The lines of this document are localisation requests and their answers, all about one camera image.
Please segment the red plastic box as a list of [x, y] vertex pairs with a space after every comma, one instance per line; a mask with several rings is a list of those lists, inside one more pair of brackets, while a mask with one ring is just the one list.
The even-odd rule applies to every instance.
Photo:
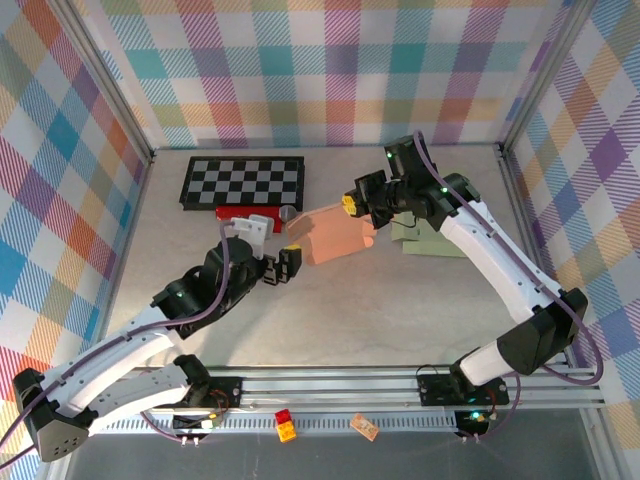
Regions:
[[216, 217], [219, 221], [231, 220], [233, 217], [249, 218], [251, 215], [260, 215], [272, 219], [274, 222], [273, 232], [279, 234], [282, 231], [283, 223], [277, 206], [227, 205], [216, 208]]

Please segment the black grey chessboard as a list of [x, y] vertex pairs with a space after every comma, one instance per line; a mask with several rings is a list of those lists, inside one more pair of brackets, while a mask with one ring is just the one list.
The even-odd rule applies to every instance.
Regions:
[[193, 156], [179, 202], [185, 210], [290, 205], [303, 210], [302, 156]]

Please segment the small black circuit board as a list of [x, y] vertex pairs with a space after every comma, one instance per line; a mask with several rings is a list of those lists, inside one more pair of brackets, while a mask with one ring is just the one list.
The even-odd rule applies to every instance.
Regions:
[[174, 415], [171, 421], [173, 430], [209, 432], [218, 428], [225, 419], [223, 413], [207, 412], [203, 415]]
[[455, 411], [455, 434], [460, 438], [482, 436], [489, 430], [491, 412], [489, 410]]

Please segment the red yellow toy bricks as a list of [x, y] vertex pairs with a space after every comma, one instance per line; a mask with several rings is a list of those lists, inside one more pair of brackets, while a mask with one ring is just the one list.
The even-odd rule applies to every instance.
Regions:
[[287, 443], [297, 438], [295, 425], [288, 409], [283, 409], [274, 414], [276, 431], [281, 443]]

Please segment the small orange printed tag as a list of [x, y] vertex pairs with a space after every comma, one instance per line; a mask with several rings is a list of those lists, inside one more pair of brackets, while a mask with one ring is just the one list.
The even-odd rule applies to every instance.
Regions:
[[356, 413], [352, 417], [350, 427], [370, 442], [373, 442], [379, 434], [379, 428], [360, 413]]

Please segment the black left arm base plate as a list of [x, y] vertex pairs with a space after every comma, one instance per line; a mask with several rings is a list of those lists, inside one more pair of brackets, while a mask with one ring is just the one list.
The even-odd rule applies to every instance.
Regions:
[[238, 408], [243, 393], [242, 377], [211, 377], [194, 397], [195, 405], [203, 408]]

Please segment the aluminium rail beam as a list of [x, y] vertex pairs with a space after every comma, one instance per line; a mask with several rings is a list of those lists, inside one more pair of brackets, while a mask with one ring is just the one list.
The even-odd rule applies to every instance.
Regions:
[[444, 368], [418, 367], [310, 367], [310, 368], [216, 368], [201, 371], [195, 387], [177, 397], [177, 381], [182, 373], [177, 365], [144, 370], [137, 368], [115, 382], [133, 393], [144, 385], [166, 387], [168, 393], [147, 402], [156, 410], [203, 411], [194, 397], [211, 377], [242, 377], [243, 393], [238, 408], [245, 412], [275, 412], [288, 409], [298, 413], [389, 412], [396, 410], [503, 410], [602, 408], [600, 389], [576, 386], [542, 372], [531, 376], [503, 378], [510, 402], [502, 406], [422, 406], [417, 376], [449, 374]]

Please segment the aluminium corner post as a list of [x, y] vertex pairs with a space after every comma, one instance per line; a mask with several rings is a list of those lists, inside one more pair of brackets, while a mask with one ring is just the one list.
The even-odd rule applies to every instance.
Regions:
[[553, 33], [552, 39], [542, 41], [525, 76], [525, 90], [517, 94], [503, 125], [498, 143], [502, 152], [512, 150], [524, 133], [596, 3], [597, 0], [570, 0], [568, 7], [560, 7], [562, 22], [554, 19], [547, 30], [548, 34]]
[[133, 110], [126, 101], [115, 77], [107, 66], [94, 38], [86, 27], [72, 0], [46, 0], [70, 42], [104, 94], [124, 132], [146, 165], [154, 162], [154, 150], [140, 127]]

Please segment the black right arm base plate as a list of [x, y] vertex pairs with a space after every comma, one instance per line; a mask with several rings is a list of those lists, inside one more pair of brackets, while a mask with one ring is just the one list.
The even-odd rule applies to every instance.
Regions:
[[454, 374], [417, 376], [422, 406], [502, 406], [510, 402], [503, 378], [475, 386]]

